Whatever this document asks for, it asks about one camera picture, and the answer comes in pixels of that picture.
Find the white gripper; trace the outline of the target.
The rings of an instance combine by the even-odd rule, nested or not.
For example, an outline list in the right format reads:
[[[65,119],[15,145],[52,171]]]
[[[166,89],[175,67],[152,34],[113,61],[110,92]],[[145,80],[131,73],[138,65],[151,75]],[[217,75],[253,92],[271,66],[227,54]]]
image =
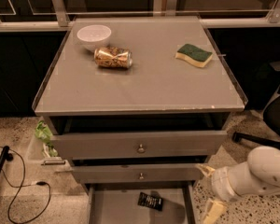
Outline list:
[[[212,191],[221,200],[208,199],[202,215],[202,224],[215,224],[220,216],[227,211],[227,204],[225,202],[236,202],[248,194],[246,175],[249,172],[247,166],[225,166],[215,170],[204,163],[197,163],[196,168],[205,177],[212,176]]]

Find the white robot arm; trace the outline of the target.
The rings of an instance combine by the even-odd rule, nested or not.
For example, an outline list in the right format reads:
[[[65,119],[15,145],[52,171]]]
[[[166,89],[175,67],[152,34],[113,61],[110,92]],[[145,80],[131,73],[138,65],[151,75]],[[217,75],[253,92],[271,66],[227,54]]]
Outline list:
[[[207,178],[214,198],[209,198],[201,218],[202,224],[215,224],[228,208],[247,195],[280,194],[280,149],[256,147],[247,160],[233,166],[214,169],[207,164],[196,168]]]

